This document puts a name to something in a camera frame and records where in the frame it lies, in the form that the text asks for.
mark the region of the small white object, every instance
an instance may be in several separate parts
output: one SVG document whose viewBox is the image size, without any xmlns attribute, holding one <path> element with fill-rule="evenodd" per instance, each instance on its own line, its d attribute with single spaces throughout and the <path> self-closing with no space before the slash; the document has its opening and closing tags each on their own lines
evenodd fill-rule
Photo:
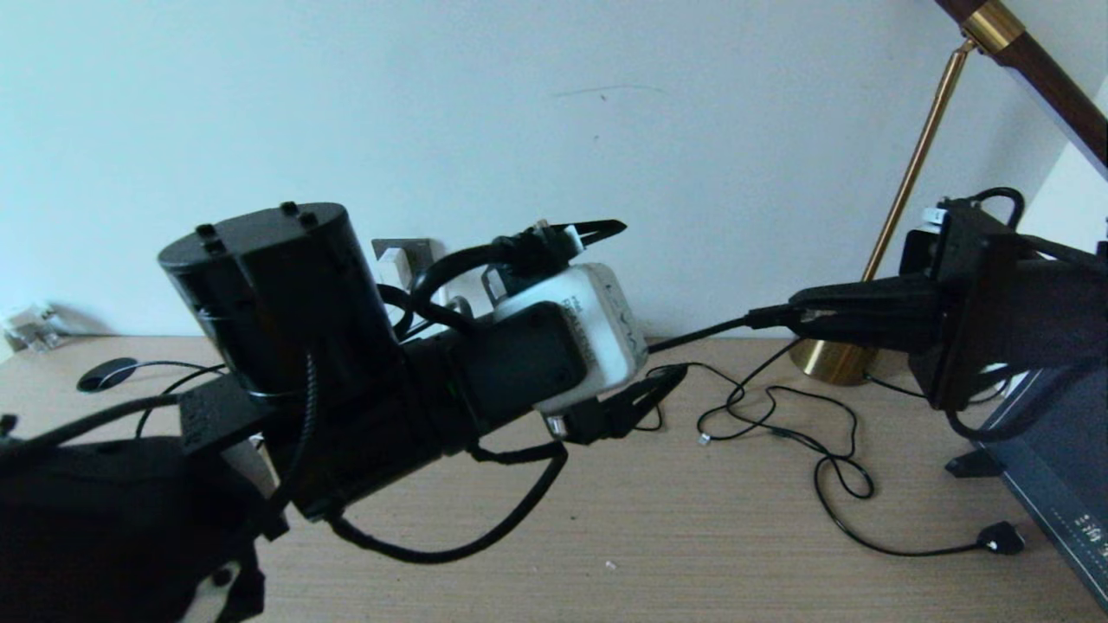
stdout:
<svg viewBox="0 0 1108 623">
<path fill-rule="evenodd" d="M 490 270 L 488 275 L 489 298 L 496 302 L 507 296 L 507 288 L 504 287 L 504 279 L 500 276 L 500 270 Z"/>
<path fill-rule="evenodd" d="M 577 232 L 576 225 L 570 225 L 565 229 L 562 229 L 563 234 L 567 234 L 570 239 L 573 241 L 573 248 L 576 249 L 577 255 L 585 253 L 585 243 L 581 239 L 581 234 Z"/>
<path fill-rule="evenodd" d="M 45 353 L 61 344 L 58 329 L 50 324 L 54 310 L 49 305 L 10 307 L 0 314 L 0 328 L 13 348 L 23 345 L 35 353 Z"/>
<path fill-rule="evenodd" d="M 540 412 L 554 413 L 626 385 L 646 365 L 646 338 L 607 266 L 571 266 L 502 302 L 493 318 L 502 320 L 544 300 L 562 306 L 587 371 L 577 387 L 535 405 Z"/>
<path fill-rule="evenodd" d="M 984 368 L 981 369 L 981 374 L 992 372 L 993 370 L 999 370 L 1001 368 L 1006 368 L 1006 367 L 1007 367 L 1007 364 L 999 364 L 999 362 L 997 362 L 997 364 L 989 364 L 989 365 L 987 365 L 987 366 L 985 366 Z M 1018 375 L 1013 376 L 1007 381 L 1007 384 L 1008 384 L 1007 388 L 1004 388 L 1005 381 L 1003 381 L 1003 380 L 996 381 L 996 382 L 993 384 L 993 389 L 995 389 L 996 391 L 1001 391 L 1001 389 L 1004 389 L 1004 395 L 1005 396 L 1010 396 L 1012 395 L 1012 390 L 1015 389 L 1020 384 L 1020 381 L 1024 380 L 1024 377 L 1026 377 L 1026 376 L 1027 376 L 1027 372 L 1019 372 Z"/>
<path fill-rule="evenodd" d="M 946 217 L 946 211 L 941 207 L 926 207 L 923 210 L 923 222 L 930 223 L 932 225 L 943 225 L 943 218 Z"/>
<path fill-rule="evenodd" d="M 551 431 L 554 439 L 565 439 L 568 431 L 565 429 L 565 418 L 562 416 L 550 416 L 546 418 L 546 429 Z"/>
<path fill-rule="evenodd" d="M 407 290 L 412 283 L 412 269 L 408 263 L 408 253 L 400 247 L 390 247 L 377 261 L 377 269 L 381 274 L 381 283 L 387 286 Z"/>
</svg>

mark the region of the brass lamp pole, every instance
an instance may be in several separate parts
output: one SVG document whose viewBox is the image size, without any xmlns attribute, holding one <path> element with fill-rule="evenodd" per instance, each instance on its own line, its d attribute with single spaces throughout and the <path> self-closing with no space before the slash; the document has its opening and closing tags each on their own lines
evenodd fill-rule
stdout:
<svg viewBox="0 0 1108 623">
<path fill-rule="evenodd" d="M 909 160 L 889 216 L 870 254 L 862 273 L 862 280 L 872 280 L 896 229 L 912 187 L 923 168 L 927 151 L 938 131 L 946 104 L 954 94 L 962 68 L 974 49 L 992 57 L 998 64 L 1018 71 L 1035 88 L 1043 100 L 1065 122 L 1064 129 L 1073 132 L 1078 146 L 1108 177 L 1108 121 L 1096 105 L 1081 92 L 1049 54 L 1027 33 L 1024 24 L 998 0 L 936 0 L 962 27 L 965 42 L 951 54 L 938 81 L 927 120 L 920 132 L 915 151 Z M 804 374 L 833 385 L 859 385 L 866 367 L 876 356 L 874 348 L 824 340 L 804 340 L 789 356 Z"/>
</svg>

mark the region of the robotic arm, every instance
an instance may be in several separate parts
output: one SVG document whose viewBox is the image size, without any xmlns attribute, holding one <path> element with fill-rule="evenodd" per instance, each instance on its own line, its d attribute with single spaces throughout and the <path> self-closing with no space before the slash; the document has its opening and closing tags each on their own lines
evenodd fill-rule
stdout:
<svg viewBox="0 0 1108 623">
<path fill-rule="evenodd" d="M 289 502 L 340 538 L 408 562 L 450 562 L 495 543 L 553 483 L 563 441 L 626 436 L 684 376 L 652 376 L 596 399 L 634 378 L 646 343 L 612 270 L 570 259 L 623 228 L 540 223 L 443 258 L 409 296 L 375 285 L 337 204 L 286 203 L 197 227 L 158 261 L 230 374 L 174 397 L 181 438 L 64 447 L 65 436 L 6 438 L 7 615 L 175 621 L 198 586 L 220 580 L 219 620 L 249 617 L 263 607 L 254 540 L 287 530 Z M 481 266 L 492 314 L 430 303 Z M 396 327 L 384 303 L 406 312 Z M 416 314 L 450 329 L 410 337 Z M 479 446 L 532 409 L 554 441 L 506 453 Z M 257 432 L 280 476 L 276 489 L 246 443 Z M 509 518 L 453 550 L 383 543 L 342 518 L 349 504 L 463 450 L 479 461 L 550 466 Z"/>
<path fill-rule="evenodd" d="M 611 269 L 570 259 L 623 228 L 540 223 L 443 258 L 408 295 L 373 284 L 337 204 L 286 203 L 197 227 L 160 262 L 230 374 L 23 442 L 7 422 L 6 615 L 248 619 L 263 609 L 254 541 L 287 530 L 288 503 L 341 539 L 408 562 L 450 562 L 495 543 L 551 487 L 566 460 L 563 442 L 626 436 L 684 379 L 686 368 L 671 367 L 597 398 L 629 382 L 648 349 Z M 999 377 L 1104 365 L 1104 257 L 1020 236 L 970 205 L 951 206 L 934 243 L 926 262 L 899 277 L 801 290 L 675 343 L 736 326 L 786 326 L 802 337 L 906 351 L 952 425 Z M 492 314 L 472 318 L 431 304 L 434 290 L 479 267 Z M 404 310 L 396 326 L 386 304 Z M 450 328 L 417 339 L 417 315 Z M 60 446 L 170 404 L 181 408 L 181 438 Z M 481 437 L 532 409 L 552 442 L 505 453 L 480 447 Z M 256 432 L 265 435 L 277 487 L 246 441 Z M 550 463 L 504 521 L 452 550 L 384 543 L 342 518 L 349 504 L 463 450 L 479 461 Z M 198 610 L 212 592 L 222 595 L 216 606 Z"/>
</svg>

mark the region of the desk surface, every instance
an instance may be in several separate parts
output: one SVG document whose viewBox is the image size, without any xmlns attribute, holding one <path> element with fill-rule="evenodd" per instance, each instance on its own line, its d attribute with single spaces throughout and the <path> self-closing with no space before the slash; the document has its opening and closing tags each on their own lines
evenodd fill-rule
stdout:
<svg viewBox="0 0 1108 623">
<path fill-rule="evenodd" d="M 780 340 L 708 340 L 652 364 L 700 360 L 743 375 Z M 21 416 L 30 437 L 129 398 L 161 391 L 175 368 L 140 370 L 100 395 L 74 389 L 78 377 L 113 357 L 216 362 L 199 338 L 94 338 L 45 356 L 20 354 L 0 365 L 0 410 Z M 881 372 L 907 385 L 903 359 Z M 998 480 L 960 481 L 943 471 L 970 450 L 922 400 L 865 386 L 833 388 L 787 360 L 756 379 L 743 405 L 768 407 L 757 390 L 771 382 L 829 394 L 861 419 L 859 458 L 878 482 L 856 502 L 829 481 L 843 519 L 866 537 L 904 549 L 972 541 L 1007 519 L 1027 538 L 1018 556 L 973 552 L 895 559 L 854 544 L 823 513 L 812 489 L 817 456 L 797 443 L 753 433 L 697 445 L 695 419 L 726 397 L 706 374 L 666 402 L 663 432 L 635 432 L 588 448 L 570 462 L 546 499 L 504 541 L 474 558 L 414 566 L 356 550 L 322 524 L 290 513 L 293 530 L 258 542 L 268 581 L 259 621 L 1094 621 L 1104 613 L 1023 508 Z M 848 441 L 845 417 L 784 396 L 774 421 L 832 448 Z M 987 409 L 976 413 L 983 419 Z M 163 410 L 150 433 L 176 432 Z M 719 425 L 726 429 L 726 421 Z M 88 439 L 127 437 L 134 419 Z M 546 441 L 535 415 L 484 443 L 510 449 Z M 355 505 L 348 517 L 379 538 L 441 549 L 468 542 L 499 522 L 542 466 L 478 466 L 465 456 L 439 461 Z"/>
</svg>

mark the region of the screw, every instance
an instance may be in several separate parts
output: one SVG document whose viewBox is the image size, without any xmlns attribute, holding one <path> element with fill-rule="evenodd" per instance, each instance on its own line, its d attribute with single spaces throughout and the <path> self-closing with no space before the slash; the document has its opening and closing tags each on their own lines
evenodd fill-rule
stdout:
<svg viewBox="0 0 1108 623">
<path fill-rule="evenodd" d="M 16 413 L 4 413 L 0 417 L 0 437 L 11 435 L 11 431 L 16 430 L 17 423 L 19 423 L 19 416 Z"/>
<path fill-rule="evenodd" d="M 227 568 L 223 568 L 212 574 L 212 583 L 216 586 L 226 586 L 227 584 L 230 584 L 230 581 L 234 579 L 235 575 Z"/>
<path fill-rule="evenodd" d="M 226 252 L 227 247 L 223 244 L 223 241 L 216 238 L 204 243 L 204 251 L 208 252 L 209 255 L 218 255 Z"/>
</svg>

